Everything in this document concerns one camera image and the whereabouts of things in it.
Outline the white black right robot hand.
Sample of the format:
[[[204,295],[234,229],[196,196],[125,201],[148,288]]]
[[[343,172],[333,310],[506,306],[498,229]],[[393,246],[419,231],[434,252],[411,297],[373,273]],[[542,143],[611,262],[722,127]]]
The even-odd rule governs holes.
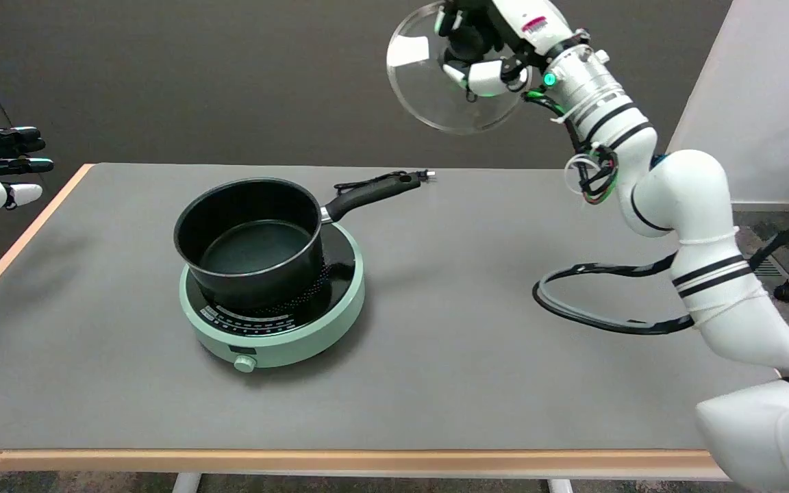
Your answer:
[[[550,1],[444,1],[434,33],[447,42],[442,72],[469,100],[522,90],[580,39]]]

